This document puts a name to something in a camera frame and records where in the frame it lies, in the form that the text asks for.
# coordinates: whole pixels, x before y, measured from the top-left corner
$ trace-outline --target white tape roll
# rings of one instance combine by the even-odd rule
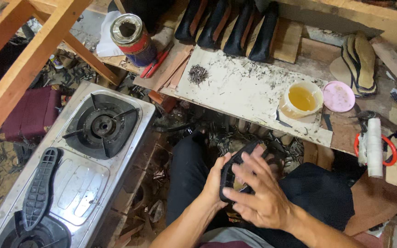
[[[381,120],[379,118],[368,120],[367,169],[369,177],[383,177],[383,142],[381,138]]]

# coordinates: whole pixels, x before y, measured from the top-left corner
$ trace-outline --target stainless steel stove top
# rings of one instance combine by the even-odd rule
[[[62,137],[68,133],[73,117],[91,94],[120,99],[137,109],[137,120],[123,148],[112,158],[96,159],[70,147]],[[47,147],[61,149],[62,159],[54,176],[49,215],[63,223],[71,234],[71,247],[85,247],[92,240],[103,211],[136,150],[155,107],[145,101],[84,81],[69,100],[50,131],[38,146],[13,188],[0,206],[0,235],[14,212],[22,210],[26,190],[35,174],[42,152]]]

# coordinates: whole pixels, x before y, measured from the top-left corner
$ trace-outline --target pink lid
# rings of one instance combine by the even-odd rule
[[[340,81],[328,82],[323,90],[324,105],[334,112],[345,112],[355,105],[355,94],[350,87]]]

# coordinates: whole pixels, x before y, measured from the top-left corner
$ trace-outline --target red handle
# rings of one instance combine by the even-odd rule
[[[157,68],[159,68],[159,66],[162,64],[163,60],[166,59],[166,57],[168,56],[169,51],[166,51],[163,53],[162,57],[160,57],[159,62],[157,62],[157,64],[154,65],[153,69],[148,72],[148,74],[146,74],[145,78],[148,79],[150,78],[154,72],[157,70]]]
[[[358,145],[360,144],[360,140],[358,139],[360,136],[360,134],[356,134],[355,137],[355,142],[353,143],[353,149],[355,150],[355,155],[358,156]],[[385,142],[387,142],[387,144],[389,145],[390,149],[392,150],[392,160],[389,163],[386,163],[385,161],[383,161],[383,165],[384,166],[392,166],[394,165],[394,163],[396,163],[397,161],[397,151],[396,151],[396,147],[394,146],[394,144],[387,138],[385,137],[385,135],[381,134],[381,137],[383,138],[383,140]]]
[[[146,74],[148,74],[148,72],[151,70],[151,68],[154,67],[154,63],[157,63],[157,61],[159,61],[160,56],[162,56],[162,52],[158,52],[156,58],[152,61],[152,63],[145,67],[145,70],[142,71],[142,73],[140,74],[140,78],[144,78],[146,76]]]

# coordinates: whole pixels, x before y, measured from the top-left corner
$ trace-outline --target black pants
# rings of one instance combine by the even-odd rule
[[[203,161],[203,156],[206,156],[204,140],[204,135],[195,132],[174,147],[166,213],[167,226],[182,214],[205,186],[209,169]],[[355,214],[352,192],[347,184],[332,172],[312,163],[298,166],[286,178],[280,180],[279,184],[292,203],[340,231],[345,229],[350,217]],[[292,234],[282,230],[231,223],[224,211],[217,213],[207,231],[225,226],[248,229],[275,248],[306,247]]]

